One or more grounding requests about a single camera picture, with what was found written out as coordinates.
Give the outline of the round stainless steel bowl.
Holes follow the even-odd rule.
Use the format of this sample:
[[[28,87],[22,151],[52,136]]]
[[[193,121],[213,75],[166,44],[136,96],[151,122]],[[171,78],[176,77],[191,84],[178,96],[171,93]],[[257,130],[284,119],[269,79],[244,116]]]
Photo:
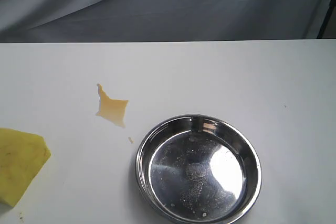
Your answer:
[[[234,223],[261,191],[260,159],[232,125],[207,115],[167,119],[142,140],[135,156],[139,191],[173,223]]]

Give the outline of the grey fabric backdrop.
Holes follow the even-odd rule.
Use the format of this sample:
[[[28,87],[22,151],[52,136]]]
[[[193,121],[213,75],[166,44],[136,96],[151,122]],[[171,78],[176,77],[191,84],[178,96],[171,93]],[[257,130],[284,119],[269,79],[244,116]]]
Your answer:
[[[1,0],[1,42],[316,38],[330,0]]]

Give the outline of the yellow sponge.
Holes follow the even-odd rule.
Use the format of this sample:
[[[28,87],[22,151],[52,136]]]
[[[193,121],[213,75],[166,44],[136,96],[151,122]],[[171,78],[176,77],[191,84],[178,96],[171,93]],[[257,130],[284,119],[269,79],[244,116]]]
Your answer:
[[[50,157],[42,136],[1,128],[1,203],[15,207]]]

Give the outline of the black stand pole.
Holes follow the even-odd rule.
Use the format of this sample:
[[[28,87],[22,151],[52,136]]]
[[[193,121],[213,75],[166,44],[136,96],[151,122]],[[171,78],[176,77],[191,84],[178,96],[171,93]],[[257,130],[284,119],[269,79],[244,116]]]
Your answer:
[[[329,2],[329,6],[328,6],[328,10],[326,12],[326,15],[322,21],[322,24],[321,24],[321,27],[319,29],[319,32],[318,32],[318,35],[317,35],[317,39],[322,39],[323,38],[323,35],[325,33],[325,30],[327,28],[327,25],[330,21],[330,18],[332,16],[332,13],[333,13],[333,10],[335,8],[335,0],[331,0]]]

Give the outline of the orange liquid spill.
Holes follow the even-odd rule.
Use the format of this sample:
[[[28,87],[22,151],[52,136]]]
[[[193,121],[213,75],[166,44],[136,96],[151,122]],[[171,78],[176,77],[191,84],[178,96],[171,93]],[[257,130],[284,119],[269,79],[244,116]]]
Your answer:
[[[97,83],[96,86],[99,102],[95,116],[110,123],[114,131],[123,135],[130,144],[134,145],[134,139],[127,131],[125,124],[125,114],[129,100],[110,98],[101,84]]]

